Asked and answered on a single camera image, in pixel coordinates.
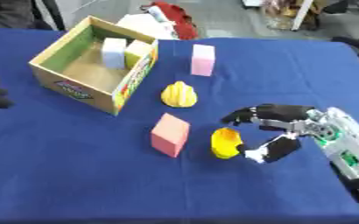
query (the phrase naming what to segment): cube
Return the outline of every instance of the cube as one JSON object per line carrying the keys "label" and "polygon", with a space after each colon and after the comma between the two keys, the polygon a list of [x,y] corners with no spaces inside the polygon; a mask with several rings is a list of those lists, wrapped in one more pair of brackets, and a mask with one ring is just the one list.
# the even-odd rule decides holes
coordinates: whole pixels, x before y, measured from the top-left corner
{"label": "cube", "polygon": [[152,45],[137,39],[133,40],[125,49],[125,64],[128,69],[132,69],[140,58],[148,54],[151,50]]}
{"label": "cube", "polygon": [[189,133],[188,122],[165,113],[151,132],[151,144],[155,149],[176,158]]}
{"label": "cube", "polygon": [[192,74],[210,76],[214,70],[215,47],[212,45],[194,45],[192,56]]}
{"label": "cube", "polygon": [[102,46],[102,62],[107,68],[125,69],[126,39],[106,38]]}

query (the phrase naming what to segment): yellow object in robot hand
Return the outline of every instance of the yellow object in robot hand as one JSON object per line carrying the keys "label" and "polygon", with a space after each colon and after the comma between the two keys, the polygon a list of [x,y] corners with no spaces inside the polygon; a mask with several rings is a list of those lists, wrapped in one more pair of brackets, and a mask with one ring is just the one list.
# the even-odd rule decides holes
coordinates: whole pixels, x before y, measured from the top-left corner
{"label": "yellow object in robot hand", "polygon": [[174,108],[190,108],[197,102],[194,88],[180,80],[168,85],[161,97],[165,104]]}
{"label": "yellow object in robot hand", "polygon": [[217,129],[211,136],[211,150],[218,158],[232,158],[238,155],[236,146],[239,144],[243,144],[243,140],[234,129]]}

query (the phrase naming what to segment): white foam cube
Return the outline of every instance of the white foam cube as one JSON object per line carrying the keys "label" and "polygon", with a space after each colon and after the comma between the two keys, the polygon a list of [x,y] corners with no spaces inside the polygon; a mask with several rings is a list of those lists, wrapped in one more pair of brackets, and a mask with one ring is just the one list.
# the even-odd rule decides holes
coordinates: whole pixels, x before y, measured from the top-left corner
{"label": "white foam cube", "polygon": [[102,62],[108,68],[125,69],[126,39],[106,38],[102,46]]}

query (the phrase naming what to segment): blue tablecloth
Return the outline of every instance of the blue tablecloth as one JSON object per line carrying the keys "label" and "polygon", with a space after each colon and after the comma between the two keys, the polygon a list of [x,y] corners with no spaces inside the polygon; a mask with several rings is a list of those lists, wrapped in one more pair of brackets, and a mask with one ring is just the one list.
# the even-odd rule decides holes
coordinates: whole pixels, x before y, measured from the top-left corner
{"label": "blue tablecloth", "polygon": [[[0,29],[0,221],[234,219],[242,223],[359,223],[356,204],[311,139],[273,164],[215,158],[220,118],[260,103],[336,106],[359,122],[359,59],[343,44],[211,38],[160,41],[159,60],[118,117],[42,88],[27,62],[60,36]],[[192,45],[216,46],[211,77],[190,75]],[[194,86],[192,108],[161,90]],[[165,113],[191,123],[179,157],[150,146]],[[276,132],[239,128],[259,145]]]}

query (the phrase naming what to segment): cardboard box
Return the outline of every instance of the cardboard box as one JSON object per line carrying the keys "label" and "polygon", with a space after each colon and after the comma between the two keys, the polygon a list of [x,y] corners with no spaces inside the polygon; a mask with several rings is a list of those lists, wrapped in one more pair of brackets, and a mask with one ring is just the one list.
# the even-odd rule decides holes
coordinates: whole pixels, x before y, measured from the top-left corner
{"label": "cardboard box", "polygon": [[[131,69],[103,65],[105,38],[137,39],[152,45]],[[158,58],[158,40],[96,17],[86,17],[30,61],[40,84],[80,102],[117,115]]]}

